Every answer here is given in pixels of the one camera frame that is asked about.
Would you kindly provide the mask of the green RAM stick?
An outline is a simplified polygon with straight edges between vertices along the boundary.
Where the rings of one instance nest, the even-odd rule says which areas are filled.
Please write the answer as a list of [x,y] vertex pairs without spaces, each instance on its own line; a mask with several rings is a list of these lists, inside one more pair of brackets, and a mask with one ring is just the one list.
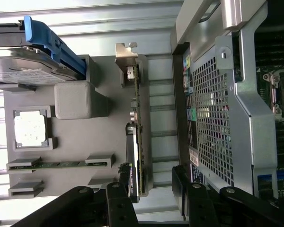
[[32,166],[11,166],[11,170],[38,170],[51,168],[73,168],[73,167],[108,167],[107,162],[86,163],[85,161],[71,162],[38,162]]

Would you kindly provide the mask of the grey parts rack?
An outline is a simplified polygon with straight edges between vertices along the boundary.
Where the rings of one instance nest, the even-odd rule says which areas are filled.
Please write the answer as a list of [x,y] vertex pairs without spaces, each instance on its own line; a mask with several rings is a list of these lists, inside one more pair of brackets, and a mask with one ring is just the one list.
[[[145,193],[151,177],[151,115],[148,60],[143,61],[144,76],[140,88],[143,125]],[[108,97],[109,115],[98,118],[61,120],[54,109],[54,87],[36,91],[4,93],[7,133],[7,173],[11,198],[58,196],[75,186],[94,187],[96,181],[114,180],[118,167],[126,162],[125,126],[130,122],[130,100],[134,88],[122,88],[120,69],[113,56],[96,57],[101,75],[98,92]],[[46,122],[53,144],[49,148],[16,148],[14,115],[21,111],[47,114]],[[38,170],[11,170],[11,166],[32,166],[38,162],[107,162],[108,167],[73,167]]]

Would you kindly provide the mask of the black open PC case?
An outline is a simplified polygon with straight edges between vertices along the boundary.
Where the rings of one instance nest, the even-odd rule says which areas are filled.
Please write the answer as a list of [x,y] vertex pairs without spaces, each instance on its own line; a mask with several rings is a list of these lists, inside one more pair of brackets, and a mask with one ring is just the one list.
[[191,181],[284,209],[275,118],[257,91],[255,58],[255,33],[283,28],[284,0],[184,0],[170,41],[179,160]]

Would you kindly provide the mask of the silver CPU chip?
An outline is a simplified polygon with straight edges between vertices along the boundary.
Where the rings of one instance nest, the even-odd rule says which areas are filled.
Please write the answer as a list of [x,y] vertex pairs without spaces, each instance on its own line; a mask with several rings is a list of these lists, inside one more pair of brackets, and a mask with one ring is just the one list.
[[46,140],[45,116],[39,111],[20,112],[14,117],[14,132],[18,148],[42,146]]

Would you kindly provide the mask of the silver hard disk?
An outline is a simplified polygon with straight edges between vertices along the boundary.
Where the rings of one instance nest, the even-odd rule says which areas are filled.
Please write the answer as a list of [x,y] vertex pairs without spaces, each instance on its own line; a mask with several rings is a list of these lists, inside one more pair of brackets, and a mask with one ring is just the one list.
[[73,80],[79,80],[74,72],[26,41],[24,20],[0,24],[1,83],[38,86]]

